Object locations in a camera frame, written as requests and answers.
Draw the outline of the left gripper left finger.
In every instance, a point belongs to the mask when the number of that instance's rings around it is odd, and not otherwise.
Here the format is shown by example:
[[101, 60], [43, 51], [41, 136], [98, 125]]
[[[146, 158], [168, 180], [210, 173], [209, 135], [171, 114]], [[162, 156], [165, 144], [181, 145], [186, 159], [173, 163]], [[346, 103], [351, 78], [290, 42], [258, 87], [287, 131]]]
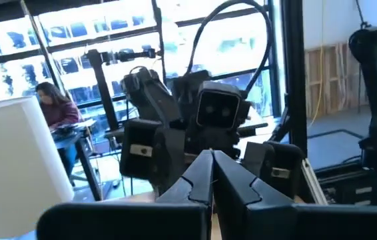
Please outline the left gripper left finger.
[[210, 240], [214, 157], [204, 150], [155, 201], [64, 203], [40, 217], [37, 240]]

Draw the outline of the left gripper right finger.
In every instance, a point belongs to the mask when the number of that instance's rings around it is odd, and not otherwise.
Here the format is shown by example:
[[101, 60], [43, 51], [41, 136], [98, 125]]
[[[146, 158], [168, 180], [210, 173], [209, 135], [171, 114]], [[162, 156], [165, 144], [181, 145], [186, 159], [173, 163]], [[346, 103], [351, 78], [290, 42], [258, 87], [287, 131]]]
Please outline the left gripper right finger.
[[222, 151], [213, 155], [223, 240], [377, 240], [377, 207], [295, 203]]

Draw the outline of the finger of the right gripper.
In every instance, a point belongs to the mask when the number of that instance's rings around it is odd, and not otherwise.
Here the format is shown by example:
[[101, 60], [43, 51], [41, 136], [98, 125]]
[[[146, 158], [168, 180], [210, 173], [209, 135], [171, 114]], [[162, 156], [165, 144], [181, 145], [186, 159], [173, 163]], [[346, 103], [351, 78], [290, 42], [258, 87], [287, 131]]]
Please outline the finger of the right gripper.
[[266, 182], [264, 163], [266, 146], [263, 143], [248, 142], [244, 152], [243, 165], [253, 175]]
[[165, 193], [185, 172], [185, 132], [176, 129], [159, 129], [159, 195]]

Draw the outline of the black desk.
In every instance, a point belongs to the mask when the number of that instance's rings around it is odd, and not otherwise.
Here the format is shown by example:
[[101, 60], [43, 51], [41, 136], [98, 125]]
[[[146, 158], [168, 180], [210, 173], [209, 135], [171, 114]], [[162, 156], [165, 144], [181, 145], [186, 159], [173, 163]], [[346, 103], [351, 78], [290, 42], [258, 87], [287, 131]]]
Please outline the black desk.
[[[101, 184], [90, 162], [90, 156], [94, 153], [90, 128], [95, 123], [95, 120], [90, 119], [79, 123], [62, 125], [52, 130], [51, 134], [71, 185], [73, 186], [73, 181], [78, 178], [81, 181], [86, 181], [94, 200], [100, 201], [103, 199]], [[71, 172], [76, 161], [79, 161], [82, 165], [85, 178], [72, 175]]]

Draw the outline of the person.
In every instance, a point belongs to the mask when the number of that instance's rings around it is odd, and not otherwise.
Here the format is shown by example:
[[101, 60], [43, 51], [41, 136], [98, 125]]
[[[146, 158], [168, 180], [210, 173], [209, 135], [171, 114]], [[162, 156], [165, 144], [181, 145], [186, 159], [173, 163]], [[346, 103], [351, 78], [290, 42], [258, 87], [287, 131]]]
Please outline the person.
[[[44, 118], [51, 131], [62, 125], [74, 124], [81, 121], [77, 106], [52, 83], [43, 82], [36, 86], [39, 104]], [[74, 145], [59, 150], [67, 177], [71, 176], [75, 165], [77, 150]]]

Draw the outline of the black box with white labels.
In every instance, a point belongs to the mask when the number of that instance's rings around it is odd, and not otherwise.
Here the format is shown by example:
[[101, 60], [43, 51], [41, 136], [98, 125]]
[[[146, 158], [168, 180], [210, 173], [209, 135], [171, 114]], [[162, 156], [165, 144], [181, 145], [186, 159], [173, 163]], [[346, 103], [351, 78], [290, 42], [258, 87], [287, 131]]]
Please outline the black box with white labels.
[[377, 174], [357, 162], [314, 170], [329, 204], [377, 206]]

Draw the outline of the table lamp with white shade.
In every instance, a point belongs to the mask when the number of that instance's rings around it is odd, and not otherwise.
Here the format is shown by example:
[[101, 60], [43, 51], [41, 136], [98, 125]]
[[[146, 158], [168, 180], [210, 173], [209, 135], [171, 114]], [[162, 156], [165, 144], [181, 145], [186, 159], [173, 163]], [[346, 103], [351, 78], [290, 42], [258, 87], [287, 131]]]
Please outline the table lamp with white shade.
[[73, 197], [37, 98], [0, 101], [0, 239], [33, 231], [44, 211]]

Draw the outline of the silver frame bracket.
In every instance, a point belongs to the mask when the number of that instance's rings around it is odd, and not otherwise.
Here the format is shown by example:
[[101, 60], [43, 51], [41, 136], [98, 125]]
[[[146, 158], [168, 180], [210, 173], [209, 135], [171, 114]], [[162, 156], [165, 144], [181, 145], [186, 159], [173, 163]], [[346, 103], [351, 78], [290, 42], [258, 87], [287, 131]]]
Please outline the silver frame bracket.
[[306, 180], [306, 184], [308, 185], [309, 193], [315, 204], [327, 205], [327, 199], [318, 182], [316, 174], [311, 167], [310, 161], [307, 158], [302, 160], [301, 170]]

